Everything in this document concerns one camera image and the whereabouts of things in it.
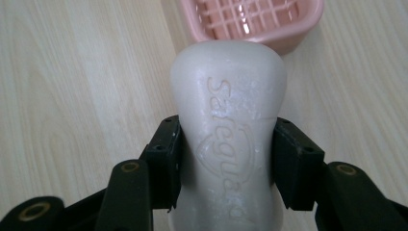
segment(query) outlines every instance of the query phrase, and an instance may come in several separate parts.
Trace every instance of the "wood grain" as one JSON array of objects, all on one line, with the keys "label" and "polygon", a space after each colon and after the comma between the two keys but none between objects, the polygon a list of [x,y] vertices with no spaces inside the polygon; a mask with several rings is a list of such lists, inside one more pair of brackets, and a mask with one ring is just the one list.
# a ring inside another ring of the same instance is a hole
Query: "wood grain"
[{"label": "wood grain", "polygon": [[[65,205],[105,188],[176,114],[168,73],[187,46],[174,0],[0,0],[0,218],[24,200]],[[408,205],[408,4],[327,0],[283,57],[280,116]],[[166,211],[155,229],[168,230]],[[283,230],[316,230],[285,212]]]}]

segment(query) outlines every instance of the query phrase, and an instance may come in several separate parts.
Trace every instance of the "white soap bar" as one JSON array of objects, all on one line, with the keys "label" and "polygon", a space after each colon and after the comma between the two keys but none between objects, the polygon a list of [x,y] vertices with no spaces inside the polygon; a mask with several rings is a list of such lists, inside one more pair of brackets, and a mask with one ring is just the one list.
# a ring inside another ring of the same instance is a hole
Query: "white soap bar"
[{"label": "white soap bar", "polygon": [[177,57],[171,86],[186,138],[171,230],[279,230],[280,198],[269,185],[286,90],[280,57],[253,42],[197,43]]}]

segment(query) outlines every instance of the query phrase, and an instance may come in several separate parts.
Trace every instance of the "pink plastic basket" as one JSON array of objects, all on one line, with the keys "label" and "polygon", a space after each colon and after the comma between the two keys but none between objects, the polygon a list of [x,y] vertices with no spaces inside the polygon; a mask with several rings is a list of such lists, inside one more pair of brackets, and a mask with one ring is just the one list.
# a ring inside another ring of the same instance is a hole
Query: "pink plastic basket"
[{"label": "pink plastic basket", "polygon": [[323,0],[180,0],[192,39],[244,39],[284,55],[319,22]]}]

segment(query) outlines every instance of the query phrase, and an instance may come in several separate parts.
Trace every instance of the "soap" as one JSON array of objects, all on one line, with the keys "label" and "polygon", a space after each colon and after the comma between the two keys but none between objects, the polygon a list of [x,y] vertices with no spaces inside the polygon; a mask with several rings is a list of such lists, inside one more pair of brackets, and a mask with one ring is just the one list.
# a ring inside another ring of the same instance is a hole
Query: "soap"
[{"label": "soap", "polygon": [[281,58],[259,43],[204,41],[178,55],[170,82],[184,153],[171,230],[281,228],[270,145],[286,78]]}]

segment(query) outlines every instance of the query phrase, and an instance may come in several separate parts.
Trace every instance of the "wooden table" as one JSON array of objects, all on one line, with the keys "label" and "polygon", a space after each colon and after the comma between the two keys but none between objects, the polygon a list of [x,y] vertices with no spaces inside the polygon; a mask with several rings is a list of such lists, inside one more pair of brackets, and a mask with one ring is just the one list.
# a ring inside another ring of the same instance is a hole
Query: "wooden table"
[{"label": "wooden table", "polygon": [[[107,186],[177,114],[169,70],[187,46],[175,0],[0,1],[0,218]],[[280,116],[408,204],[408,2],[327,0],[289,55]],[[283,230],[316,230],[285,212]],[[166,211],[155,230],[168,230]]]}]

